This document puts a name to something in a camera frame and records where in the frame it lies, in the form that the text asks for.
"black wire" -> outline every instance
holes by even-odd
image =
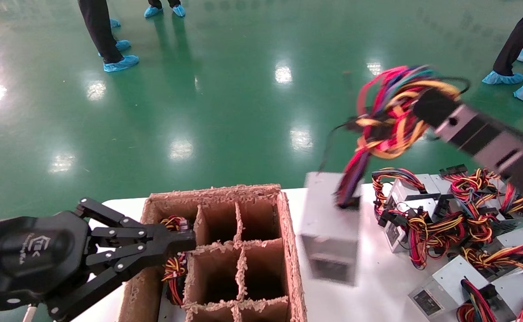
[[[331,150],[331,145],[333,143],[333,134],[335,134],[335,131],[339,130],[342,127],[347,126],[347,124],[351,124],[355,122],[354,120],[347,121],[339,126],[336,126],[333,128],[333,130],[329,131],[329,134],[327,135],[327,140],[325,141],[325,150],[323,150],[323,156],[321,157],[321,163],[319,165],[319,169],[317,169],[317,172],[323,171],[325,169],[325,164],[327,163],[327,159],[329,157],[329,151]]]
[[[452,76],[443,76],[437,77],[438,80],[449,80],[449,81],[459,81],[464,83],[464,89],[460,91],[460,94],[466,93],[470,89],[471,82],[470,80],[464,77],[452,77]]]

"white table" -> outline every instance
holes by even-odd
[[[306,188],[283,190],[289,199],[294,231],[301,224]],[[408,293],[423,280],[437,271],[444,263],[431,261],[424,271],[417,271],[407,254],[392,254],[382,229],[376,224],[372,212],[374,190],[371,184],[363,185],[361,236],[356,287],[311,279],[307,257],[298,238],[299,265],[307,306],[308,322],[375,321],[375,322],[422,322],[427,321],[420,310],[408,298]],[[105,206],[140,220],[146,198],[119,199],[104,202]],[[91,220],[91,228],[104,225]],[[74,322],[116,322],[122,304],[124,287],[118,288],[100,302],[76,317]],[[183,316],[176,312],[178,322]],[[442,316],[439,321],[455,322],[454,312]]]

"sticker label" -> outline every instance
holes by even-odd
[[[425,312],[426,316],[431,316],[444,310],[439,302],[425,289],[415,295],[413,299],[421,307],[421,310]]]

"cardboard divider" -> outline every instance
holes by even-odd
[[[192,251],[188,257],[188,276],[184,305],[217,303],[237,299],[236,281],[241,250],[233,246]]]
[[[234,322],[239,314],[234,302],[197,307],[188,312],[186,322]]]
[[[288,297],[270,301],[245,301],[240,303],[242,322],[286,322],[288,321]]]
[[[245,299],[271,300],[288,294],[283,240],[244,243]]]
[[[274,240],[280,237],[279,220],[272,200],[260,199],[238,204],[243,230],[241,240]]]
[[[196,244],[209,245],[219,241],[233,241],[237,235],[236,206],[233,202],[198,206],[198,215],[194,223]]]

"computer power supply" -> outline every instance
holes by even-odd
[[[314,279],[355,285],[359,210],[341,209],[335,191],[342,173],[308,173],[300,235]],[[360,197],[360,185],[353,196]]]
[[[488,285],[488,281],[468,261],[456,256],[412,291],[409,297],[427,319],[433,320],[468,300],[460,284],[463,279],[468,279],[478,289]]]

